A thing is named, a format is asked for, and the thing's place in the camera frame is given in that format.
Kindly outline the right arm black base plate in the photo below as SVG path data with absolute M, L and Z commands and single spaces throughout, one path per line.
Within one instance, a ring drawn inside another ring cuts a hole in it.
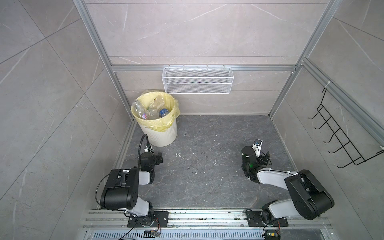
M 245 210 L 246 218 L 249 227 L 288 227 L 288 221 L 286 218 L 277 219 L 273 217 L 268 211 L 263 210 Z

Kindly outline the Pocari Sweat clear bottle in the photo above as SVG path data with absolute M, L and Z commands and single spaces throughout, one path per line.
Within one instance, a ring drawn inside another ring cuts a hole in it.
M 168 109 L 161 109 L 160 112 L 159 112 L 161 118 L 167 116 L 169 113 L 170 112 L 169 112 Z

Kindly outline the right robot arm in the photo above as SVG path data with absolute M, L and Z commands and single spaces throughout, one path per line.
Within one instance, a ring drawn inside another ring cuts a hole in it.
M 333 208 L 335 201 L 309 170 L 298 172 L 268 168 L 270 153 L 254 144 L 242 148 L 242 170 L 252 182 L 275 186 L 289 192 L 290 198 L 267 203 L 261 217 L 267 225 L 285 217 L 301 216 L 313 220 Z

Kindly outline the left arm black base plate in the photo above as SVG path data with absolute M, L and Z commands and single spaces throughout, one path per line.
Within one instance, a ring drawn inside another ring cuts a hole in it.
M 145 217 L 134 217 L 130 215 L 127 224 L 128 228 L 165 228 L 168 226 L 170 212 L 154 211 Z

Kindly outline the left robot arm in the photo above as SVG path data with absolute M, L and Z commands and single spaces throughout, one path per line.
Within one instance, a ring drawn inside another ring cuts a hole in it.
M 153 205 L 139 197 L 139 186 L 154 182 L 155 166 L 161 163 L 162 153 L 148 151 L 139 154 L 138 167 L 111 170 L 101 196 L 95 195 L 97 204 L 105 210 L 124 211 L 140 220 L 153 221 Z

